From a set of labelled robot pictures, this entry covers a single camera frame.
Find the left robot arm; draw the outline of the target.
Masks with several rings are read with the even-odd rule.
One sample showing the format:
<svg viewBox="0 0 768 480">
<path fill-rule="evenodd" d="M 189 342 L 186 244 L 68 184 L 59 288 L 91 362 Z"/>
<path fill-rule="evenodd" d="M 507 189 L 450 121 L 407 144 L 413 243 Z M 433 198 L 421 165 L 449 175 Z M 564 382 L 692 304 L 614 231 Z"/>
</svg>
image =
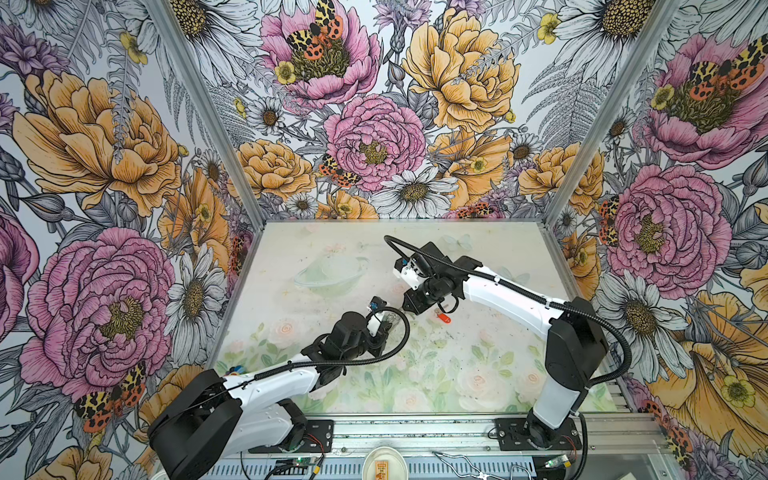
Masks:
<svg viewBox="0 0 768 480">
<path fill-rule="evenodd" d="M 339 379 L 351 366 L 390 358 L 393 327 L 383 310 L 346 312 L 285 363 L 258 372 L 208 369 L 196 375 L 148 430 L 150 447 L 170 479 L 199 479 L 223 456 L 253 448 L 294 450 L 308 430 L 295 404 Z"/>
</svg>

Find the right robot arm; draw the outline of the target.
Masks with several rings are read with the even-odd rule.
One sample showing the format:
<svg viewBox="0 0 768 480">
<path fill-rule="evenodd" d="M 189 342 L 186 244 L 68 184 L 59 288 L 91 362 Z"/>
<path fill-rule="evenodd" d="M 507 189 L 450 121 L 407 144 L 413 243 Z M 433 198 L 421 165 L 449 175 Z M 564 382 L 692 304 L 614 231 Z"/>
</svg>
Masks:
<svg viewBox="0 0 768 480">
<path fill-rule="evenodd" d="M 394 270 L 409 286 L 404 310 L 420 315 L 452 297 L 457 303 L 489 307 L 545 341 L 547 379 L 518 428 L 532 448 L 552 447 L 589 390 L 631 367 L 634 354 L 626 336 L 585 299 L 566 301 L 536 293 L 471 257 L 452 260 L 432 242 L 415 247 L 391 235 L 384 241 L 398 254 Z"/>
</svg>

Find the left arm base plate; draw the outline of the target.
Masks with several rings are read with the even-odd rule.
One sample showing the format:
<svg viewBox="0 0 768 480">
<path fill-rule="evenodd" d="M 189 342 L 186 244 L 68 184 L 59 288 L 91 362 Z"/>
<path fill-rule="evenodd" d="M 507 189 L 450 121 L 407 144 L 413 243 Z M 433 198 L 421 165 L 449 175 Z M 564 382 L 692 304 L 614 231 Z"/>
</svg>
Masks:
<svg viewBox="0 0 768 480">
<path fill-rule="evenodd" d="M 310 419 L 302 429 L 294 428 L 288 436 L 274 446 L 257 446 L 247 450 L 250 454 L 321 454 L 330 453 L 333 446 L 335 422 L 328 419 Z"/>
</svg>

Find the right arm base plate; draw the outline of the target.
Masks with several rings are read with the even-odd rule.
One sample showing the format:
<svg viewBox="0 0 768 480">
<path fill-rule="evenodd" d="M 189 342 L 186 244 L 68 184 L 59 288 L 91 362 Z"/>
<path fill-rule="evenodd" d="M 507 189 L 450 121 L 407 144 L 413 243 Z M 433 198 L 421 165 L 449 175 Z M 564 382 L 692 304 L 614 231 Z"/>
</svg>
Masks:
<svg viewBox="0 0 768 480">
<path fill-rule="evenodd" d="M 556 429 L 534 418 L 495 418 L 493 434 L 501 451 L 574 451 L 582 448 L 581 435 L 572 418 L 566 418 Z"/>
</svg>

